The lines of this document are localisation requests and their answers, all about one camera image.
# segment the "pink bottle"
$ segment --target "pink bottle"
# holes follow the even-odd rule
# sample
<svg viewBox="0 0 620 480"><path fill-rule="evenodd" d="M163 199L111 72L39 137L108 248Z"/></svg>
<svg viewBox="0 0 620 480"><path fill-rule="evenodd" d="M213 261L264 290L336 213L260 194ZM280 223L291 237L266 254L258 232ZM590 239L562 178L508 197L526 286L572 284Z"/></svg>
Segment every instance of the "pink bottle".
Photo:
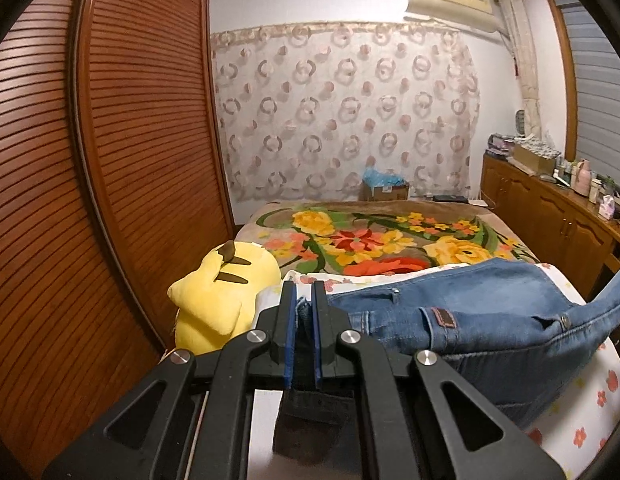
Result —
<svg viewBox="0 0 620 480"><path fill-rule="evenodd" d="M577 180L574 184L574 191L580 195L588 196L590 194L591 180L590 161L582 158L577 165Z"/></svg>

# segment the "brown blanket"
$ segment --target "brown blanket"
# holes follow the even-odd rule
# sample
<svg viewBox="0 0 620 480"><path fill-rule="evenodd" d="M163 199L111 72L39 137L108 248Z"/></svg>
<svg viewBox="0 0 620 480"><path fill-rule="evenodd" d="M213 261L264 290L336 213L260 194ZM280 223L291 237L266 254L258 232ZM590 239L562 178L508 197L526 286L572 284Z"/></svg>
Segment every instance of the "brown blanket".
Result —
<svg viewBox="0 0 620 480"><path fill-rule="evenodd" d="M269 203L236 239L264 245L282 276L289 270L392 274L495 256L537 262L498 216L452 203Z"/></svg>

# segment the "jeans leather patch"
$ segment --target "jeans leather patch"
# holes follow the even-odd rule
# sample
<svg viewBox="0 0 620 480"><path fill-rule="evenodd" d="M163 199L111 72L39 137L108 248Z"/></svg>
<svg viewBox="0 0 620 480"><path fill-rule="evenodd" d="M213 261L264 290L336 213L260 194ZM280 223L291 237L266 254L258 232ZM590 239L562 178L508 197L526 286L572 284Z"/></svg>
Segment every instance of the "jeans leather patch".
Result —
<svg viewBox="0 0 620 480"><path fill-rule="evenodd" d="M437 323L443 328L456 328L456 319L452 313L444 308L433 308Z"/></svg>

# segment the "jeans button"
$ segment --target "jeans button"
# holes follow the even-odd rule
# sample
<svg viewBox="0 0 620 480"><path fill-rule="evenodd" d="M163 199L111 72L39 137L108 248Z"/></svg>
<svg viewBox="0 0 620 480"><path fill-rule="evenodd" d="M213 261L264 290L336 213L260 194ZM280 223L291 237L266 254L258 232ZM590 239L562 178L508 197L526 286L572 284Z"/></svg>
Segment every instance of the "jeans button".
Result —
<svg viewBox="0 0 620 480"><path fill-rule="evenodd" d="M564 326L566 330L570 328L571 326L570 318L568 317L567 314L561 314L561 316L559 317L559 320L561 320L561 324Z"/></svg>

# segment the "yellow plush toy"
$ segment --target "yellow plush toy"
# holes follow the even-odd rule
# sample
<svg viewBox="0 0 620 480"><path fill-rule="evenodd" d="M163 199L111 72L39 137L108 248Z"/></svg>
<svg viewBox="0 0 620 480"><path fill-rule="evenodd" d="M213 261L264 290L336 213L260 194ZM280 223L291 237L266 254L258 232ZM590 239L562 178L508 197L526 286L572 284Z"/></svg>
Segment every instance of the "yellow plush toy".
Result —
<svg viewBox="0 0 620 480"><path fill-rule="evenodd" d="M168 297L180 309L177 348L195 355L212 352L247 332L257 293L280 281L275 257L258 244L230 240L213 249L199 269L168 289Z"/></svg>

